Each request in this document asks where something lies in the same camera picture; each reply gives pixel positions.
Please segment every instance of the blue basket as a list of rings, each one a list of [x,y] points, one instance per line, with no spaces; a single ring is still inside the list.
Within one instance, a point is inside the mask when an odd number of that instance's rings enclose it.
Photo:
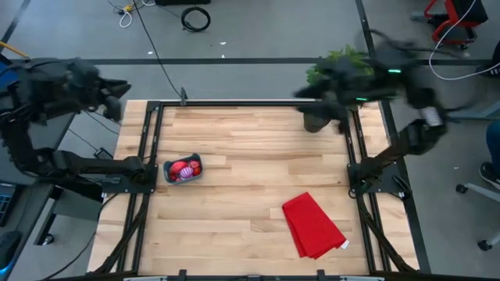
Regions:
[[[177,161],[186,161],[186,162],[190,162],[191,160],[196,160],[200,163],[200,169],[202,170],[200,172],[199,175],[197,176],[192,176],[190,177],[189,179],[186,179],[186,180],[181,180],[181,181],[175,181],[175,180],[171,180],[169,178],[169,171],[170,171],[170,167]],[[182,158],[182,159],[178,159],[174,162],[170,162],[170,161],[167,161],[165,162],[165,164],[163,164],[163,174],[165,175],[165,180],[168,182],[168,183],[171,183],[171,184],[182,184],[182,183],[187,183],[187,182],[190,182],[190,181],[193,181],[193,180],[197,180],[199,179],[202,175],[203,175],[203,164],[202,164],[202,159],[200,158],[200,155],[198,155],[198,153],[193,153],[193,155],[189,156],[189,157],[186,157],[186,158]]]

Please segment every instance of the wooden tabletop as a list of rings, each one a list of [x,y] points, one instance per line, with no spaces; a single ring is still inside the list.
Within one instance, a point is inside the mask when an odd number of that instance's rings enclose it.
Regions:
[[[137,155],[146,102],[128,101],[115,158]],[[360,116],[367,150],[375,155],[388,145],[380,110],[367,105]],[[159,173],[140,274],[176,275],[180,269],[188,275],[368,273],[356,203],[347,193],[343,135],[330,127],[305,132],[301,114],[288,107],[165,108],[157,163],[163,167],[194,152],[204,165],[200,180],[172,186]],[[347,249],[333,249],[318,260],[298,257],[281,206],[304,192],[351,242]],[[88,270],[99,267],[120,239],[128,198],[121,194],[102,211]],[[388,194],[377,198],[387,238],[418,267],[403,204]]]

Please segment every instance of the folded red napkin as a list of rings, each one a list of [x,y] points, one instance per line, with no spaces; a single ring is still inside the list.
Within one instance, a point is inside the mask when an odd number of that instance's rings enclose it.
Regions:
[[[332,248],[347,247],[348,241],[309,193],[283,204],[298,255],[317,259]]]

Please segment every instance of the leaves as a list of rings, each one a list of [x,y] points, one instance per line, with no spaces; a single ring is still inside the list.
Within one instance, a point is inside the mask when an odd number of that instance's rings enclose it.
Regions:
[[[349,57],[349,59],[351,59],[351,62],[355,67],[365,69],[367,75],[374,74],[374,71],[370,67],[370,65],[368,65],[368,63],[363,61],[363,59],[366,57],[365,53],[356,51],[349,44],[345,45],[345,48],[342,48],[340,51],[329,51],[328,56],[325,59],[336,62],[342,56]],[[309,84],[314,84],[315,82],[317,82],[322,75],[318,71],[317,67],[318,65],[315,65],[310,69],[307,69],[307,71],[305,71],[305,74],[307,75],[307,82]]]

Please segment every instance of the gray floor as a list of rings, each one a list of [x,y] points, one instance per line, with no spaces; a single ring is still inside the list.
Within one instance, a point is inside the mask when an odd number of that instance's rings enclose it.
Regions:
[[[414,23],[408,15],[423,10],[427,0],[364,0],[372,28],[401,39],[412,38],[422,46],[433,45],[431,30]],[[483,0],[490,14],[500,12],[500,2]],[[0,8],[0,34],[7,29],[20,0],[7,1]],[[117,5],[125,0],[115,0]],[[177,14],[183,7],[171,7]],[[146,26],[162,58],[251,58],[317,57],[346,44],[366,49],[354,1],[315,0],[213,0],[206,7],[212,26],[204,34],[182,31],[179,20],[159,7],[141,9]],[[32,0],[9,40],[32,57],[86,59],[154,58],[151,45],[137,14],[127,29],[118,27],[120,17],[104,0]],[[489,59],[500,37],[495,32],[498,19],[477,29],[478,42],[466,52],[474,59]],[[12,53],[4,52],[8,57]],[[225,65],[166,66],[177,87],[186,88],[190,98],[289,98],[305,84],[307,65]],[[99,66],[103,76],[127,79],[129,99],[175,98],[159,66]],[[436,67],[446,76],[471,73],[470,67]],[[500,98],[500,82],[471,78],[445,82],[422,69],[422,83],[438,90],[446,105],[466,101],[484,93],[483,108]],[[416,117],[403,100],[393,103],[399,129]],[[104,120],[109,127],[115,124]],[[416,207],[419,213],[431,269],[434,273],[466,276],[500,276],[500,247],[483,252],[476,241],[500,229],[500,205],[475,193],[458,195],[455,185],[462,182],[485,185],[477,170],[488,160],[484,141],[486,123],[451,124],[449,133],[436,148],[420,157],[407,157]],[[91,128],[93,134],[84,132]],[[83,134],[94,146],[114,151],[116,135],[101,128],[86,115],[77,116],[71,129]],[[61,149],[90,156],[93,149],[68,132]],[[15,280],[40,279],[72,259],[95,230],[94,222],[59,218],[53,234],[57,241],[49,247],[28,247],[12,274]],[[85,272],[90,251],[60,276]]]

